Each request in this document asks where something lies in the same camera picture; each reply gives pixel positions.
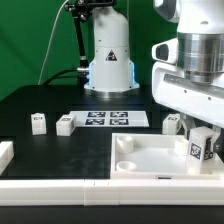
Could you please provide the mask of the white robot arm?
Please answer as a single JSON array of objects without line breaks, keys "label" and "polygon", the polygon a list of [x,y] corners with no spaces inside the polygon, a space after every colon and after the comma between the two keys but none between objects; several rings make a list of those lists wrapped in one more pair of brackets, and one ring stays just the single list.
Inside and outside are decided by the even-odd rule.
[{"label": "white robot arm", "polygon": [[[85,89],[108,96],[136,88],[128,24],[108,3],[94,10],[95,57]],[[214,126],[211,150],[224,152],[224,0],[153,0],[177,36],[152,47],[155,101],[181,113],[185,132],[195,119]]]}]

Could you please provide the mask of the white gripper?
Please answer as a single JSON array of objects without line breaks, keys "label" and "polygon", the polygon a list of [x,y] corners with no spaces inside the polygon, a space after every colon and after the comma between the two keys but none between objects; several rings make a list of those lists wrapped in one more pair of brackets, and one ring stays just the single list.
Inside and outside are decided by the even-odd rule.
[{"label": "white gripper", "polygon": [[181,113],[186,139],[196,127],[194,118],[215,125],[212,151],[224,152],[224,73],[215,74],[211,85],[191,82],[176,65],[177,49],[176,38],[152,47],[152,95],[157,103]]}]

